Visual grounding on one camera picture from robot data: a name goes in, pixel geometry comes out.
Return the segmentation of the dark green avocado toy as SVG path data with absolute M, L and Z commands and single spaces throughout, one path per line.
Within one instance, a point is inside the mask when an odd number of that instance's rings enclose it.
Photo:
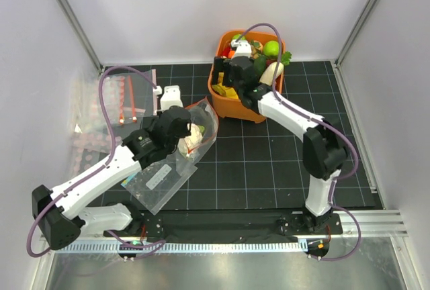
M 265 69 L 267 68 L 267 57 L 264 55 L 258 56 L 253 63 L 255 73 L 259 77 L 265 72 Z

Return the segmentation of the white cauliflower toy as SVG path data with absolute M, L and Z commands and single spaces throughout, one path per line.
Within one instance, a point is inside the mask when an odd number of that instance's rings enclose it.
M 189 136 L 179 140 L 177 148 L 186 159 L 197 162 L 202 158 L 202 150 L 206 144 L 204 140 L 206 128 L 202 125 L 192 123 L 190 132 Z

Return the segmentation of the orange zipper clear bag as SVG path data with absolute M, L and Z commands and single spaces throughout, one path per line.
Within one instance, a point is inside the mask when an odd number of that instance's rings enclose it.
M 219 119 L 208 98 L 189 105 L 191 114 L 191 135 L 179 140 L 175 151 L 176 171 L 185 180 L 197 171 L 197 163 L 215 143 Z

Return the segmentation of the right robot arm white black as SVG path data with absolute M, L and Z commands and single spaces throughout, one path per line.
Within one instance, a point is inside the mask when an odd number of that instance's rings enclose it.
M 215 57 L 208 86 L 218 79 L 237 94 L 235 99 L 212 94 L 220 117 L 255 123 L 271 119 L 301 141 L 302 162 L 310 175 L 302 224 L 307 232 L 319 233 L 332 215 L 334 181 L 348 158 L 347 143 L 337 123 L 296 105 L 271 85 L 260 82 L 252 58 Z

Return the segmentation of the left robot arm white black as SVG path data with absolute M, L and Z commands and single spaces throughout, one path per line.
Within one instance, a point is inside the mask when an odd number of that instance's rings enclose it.
M 183 107 L 144 117 L 140 128 L 114 146 L 105 159 L 55 188 L 40 185 L 32 191 L 31 231 L 39 228 L 51 250 L 65 248 L 84 235 L 139 234 L 144 218 L 131 202 L 105 207 L 90 203 L 116 183 L 166 159 L 180 139 L 190 134 L 191 113 Z

